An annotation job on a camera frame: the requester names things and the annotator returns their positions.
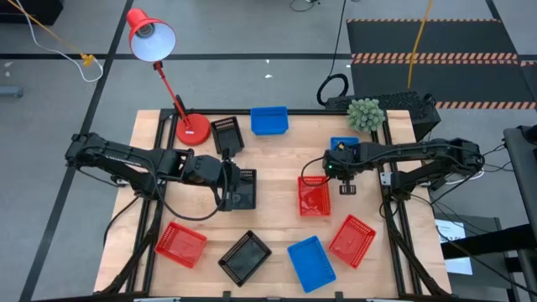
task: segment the floor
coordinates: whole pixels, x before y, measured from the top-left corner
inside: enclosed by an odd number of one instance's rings
[[[52,29],[87,53],[106,54],[126,0],[65,0]],[[533,0],[495,2],[519,54],[537,54],[537,21]],[[166,20],[177,32],[176,54],[329,54],[336,42],[342,1],[323,1],[307,13],[295,13],[288,0],[135,0],[133,6]],[[426,0],[361,0],[347,2],[348,18],[421,18]],[[491,18],[485,0],[436,1],[430,18]],[[2,54],[40,54],[23,24],[0,24]],[[42,44],[63,49],[43,30]],[[128,54],[128,28],[117,47]],[[339,52],[348,54],[343,26]],[[319,108],[315,93],[330,60],[171,60],[164,70],[187,107],[248,108],[286,105]],[[348,60],[335,71],[350,74]],[[95,66],[87,77],[97,76]],[[17,300],[34,261],[43,230],[64,181],[63,154],[72,133],[81,129],[96,84],[81,80],[66,60],[0,60],[0,84],[20,85],[22,99],[0,101],[0,293]],[[334,84],[325,96],[339,93]],[[98,103],[91,131],[128,143],[139,109],[169,107],[169,97],[152,67],[137,60],[114,60]],[[432,137],[470,139],[488,151],[504,128],[533,125],[535,111],[440,110],[442,123]],[[508,161],[506,152],[490,154],[489,163]],[[112,212],[113,188],[76,174],[57,231],[35,287],[33,299],[91,294],[102,253],[102,233]],[[503,227],[527,221],[512,173],[485,174],[443,200],[455,211],[497,216]],[[478,298],[507,298],[494,289],[456,292]]]

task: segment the red basket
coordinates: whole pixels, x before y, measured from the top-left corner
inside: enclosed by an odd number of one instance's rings
[[[329,216],[330,192],[325,176],[299,177],[299,213],[301,216]]]
[[[357,268],[376,234],[371,227],[349,215],[328,249],[344,263]]]
[[[154,251],[193,268],[207,243],[207,237],[175,222],[170,222]]]

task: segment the green plant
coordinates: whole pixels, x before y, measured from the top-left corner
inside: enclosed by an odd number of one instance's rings
[[[356,131],[377,131],[386,119],[377,99],[352,100],[347,113],[349,126]]]

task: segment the hazard stripe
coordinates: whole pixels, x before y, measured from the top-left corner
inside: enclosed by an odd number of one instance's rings
[[[352,55],[353,64],[410,64],[412,53],[357,53]],[[415,53],[414,64],[448,65],[518,65],[513,53]],[[522,61],[520,65],[533,65]]]
[[[419,18],[349,18],[347,23],[353,22],[421,22]],[[454,19],[454,18],[431,18],[427,22],[498,22],[502,21],[494,18],[472,18],[472,19]]]
[[[437,102],[437,109],[535,109],[537,102]]]
[[[521,61],[520,66],[535,65],[535,61]]]

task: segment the blue basket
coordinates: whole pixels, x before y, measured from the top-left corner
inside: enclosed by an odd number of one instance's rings
[[[360,140],[355,137],[333,137],[330,138],[330,149],[336,149],[339,143],[344,143],[345,145],[353,145],[360,143]]]
[[[257,107],[250,109],[250,122],[255,135],[284,134],[289,129],[287,107]]]
[[[287,253],[306,293],[336,280],[334,269],[317,236],[287,247]]]

